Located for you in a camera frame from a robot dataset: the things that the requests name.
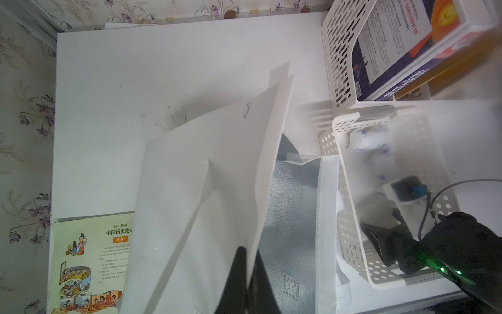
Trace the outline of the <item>ice pack with blue print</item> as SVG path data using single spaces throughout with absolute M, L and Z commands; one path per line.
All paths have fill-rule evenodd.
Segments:
M 378 125 L 350 132 L 347 151 L 352 154 L 362 154 L 391 146 L 393 146 L 391 130 L 387 126 Z

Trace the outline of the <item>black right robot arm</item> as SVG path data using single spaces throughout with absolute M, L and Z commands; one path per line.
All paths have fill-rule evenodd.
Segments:
M 397 226 L 362 223 L 362 232 L 385 266 L 398 264 L 410 276 L 429 268 L 468 296 L 501 311 L 501 237 L 461 211 L 433 213 L 443 188 L 433 195 L 416 176 L 387 184 Z

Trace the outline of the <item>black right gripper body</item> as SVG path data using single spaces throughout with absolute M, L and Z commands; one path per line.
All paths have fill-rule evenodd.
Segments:
M 399 209 L 392 209 L 392 217 L 398 222 L 393 228 L 362 223 L 362 232 L 372 243 L 385 266 L 398 264 L 405 275 L 413 275 L 427 266 L 422 254 L 423 247 L 412 237 Z

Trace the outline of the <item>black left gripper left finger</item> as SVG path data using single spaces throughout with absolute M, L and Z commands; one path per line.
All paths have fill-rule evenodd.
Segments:
M 246 313 L 247 250 L 239 247 L 234 256 L 215 314 Z

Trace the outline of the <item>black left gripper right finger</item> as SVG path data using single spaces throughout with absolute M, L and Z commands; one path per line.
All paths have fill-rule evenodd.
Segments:
M 248 313 L 281 314 L 260 251 L 257 252 L 248 288 Z

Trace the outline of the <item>white insulated delivery bag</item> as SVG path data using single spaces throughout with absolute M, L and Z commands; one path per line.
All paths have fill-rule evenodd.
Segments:
M 282 313 L 337 311 L 339 157 L 281 151 L 295 77 L 145 147 L 120 313 L 214 313 L 235 252 L 257 252 Z

